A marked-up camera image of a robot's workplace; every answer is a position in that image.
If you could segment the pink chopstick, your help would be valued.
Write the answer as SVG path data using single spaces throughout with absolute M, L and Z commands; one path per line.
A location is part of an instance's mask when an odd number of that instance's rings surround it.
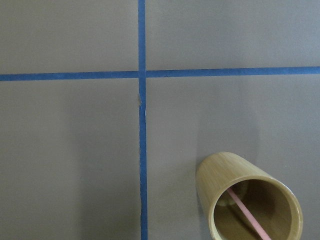
M 233 201 L 236 203 L 236 205 L 239 207 L 239 209 L 244 214 L 244 216 L 247 218 L 247 220 L 250 222 L 250 224 L 252 225 L 254 230 L 257 232 L 257 234 L 261 237 L 261 239 L 271 240 L 271 237 L 259 224 L 257 219 L 252 215 L 252 213 L 248 210 L 248 208 L 244 205 L 244 203 L 241 201 L 238 195 L 232 190 L 232 188 L 229 187 L 226 191 L 228 192 L 230 197 L 233 199 Z

